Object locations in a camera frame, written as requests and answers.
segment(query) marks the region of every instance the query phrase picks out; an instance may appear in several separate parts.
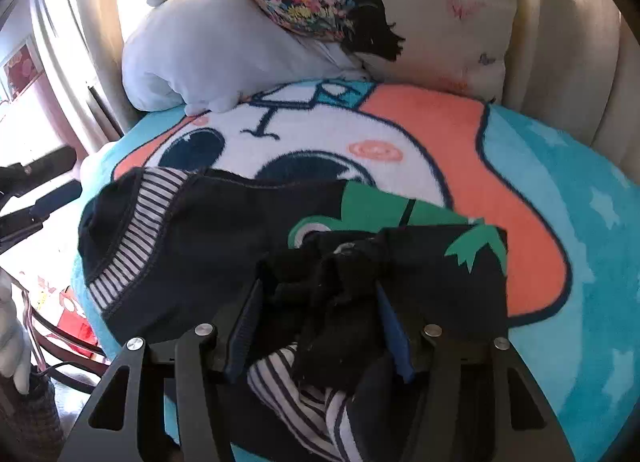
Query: cartoon character blanket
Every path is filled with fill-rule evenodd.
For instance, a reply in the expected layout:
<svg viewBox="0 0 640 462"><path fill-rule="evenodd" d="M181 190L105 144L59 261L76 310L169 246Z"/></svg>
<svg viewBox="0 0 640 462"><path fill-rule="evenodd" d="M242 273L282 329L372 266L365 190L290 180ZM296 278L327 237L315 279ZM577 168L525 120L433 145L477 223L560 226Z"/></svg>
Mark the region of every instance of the cartoon character blanket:
<svg viewBox="0 0 640 462"><path fill-rule="evenodd" d="M508 232L510 339L577 460L599 460L638 401L640 189L562 132L411 86L304 82L223 114L147 115L103 157L85 201L142 165L354 179L484 218ZM79 261L74 289L115 356Z"/></svg>

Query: framed picture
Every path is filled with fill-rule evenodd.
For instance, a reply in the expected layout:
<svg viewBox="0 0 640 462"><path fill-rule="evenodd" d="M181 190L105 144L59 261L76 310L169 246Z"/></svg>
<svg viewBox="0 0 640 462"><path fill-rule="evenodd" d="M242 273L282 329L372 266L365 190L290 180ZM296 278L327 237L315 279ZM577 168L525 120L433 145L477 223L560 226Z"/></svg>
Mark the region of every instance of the framed picture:
<svg viewBox="0 0 640 462"><path fill-rule="evenodd" d="M16 49L0 63L0 93L13 102L44 71L33 38L28 36Z"/></svg>

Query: metal bolt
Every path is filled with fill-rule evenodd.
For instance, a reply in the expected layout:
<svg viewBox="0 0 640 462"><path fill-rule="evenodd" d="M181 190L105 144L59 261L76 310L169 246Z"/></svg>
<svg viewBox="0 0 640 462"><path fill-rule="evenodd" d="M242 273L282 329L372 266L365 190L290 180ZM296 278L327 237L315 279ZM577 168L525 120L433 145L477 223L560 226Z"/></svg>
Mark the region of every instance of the metal bolt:
<svg viewBox="0 0 640 462"><path fill-rule="evenodd" d="M208 336L212 333L213 327L209 323L203 323L201 325L196 326L196 336Z"/></svg>
<svg viewBox="0 0 640 462"><path fill-rule="evenodd" d="M145 345L145 340L142 337L134 337L127 342L127 348L129 350L140 350Z"/></svg>
<svg viewBox="0 0 640 462"><path fill-rule="evenodd" d="M422 329L422 333L429 337L440 337L442 336L442 328L438 325L427 325Z"/></svg>
<svg viewBox="0 0 640 462"><path fill-rule="evenodd" d="M509 348L511 348L511 343L506 337L496 337L494 339L494 346L498 350L509 350Z"/></svg>

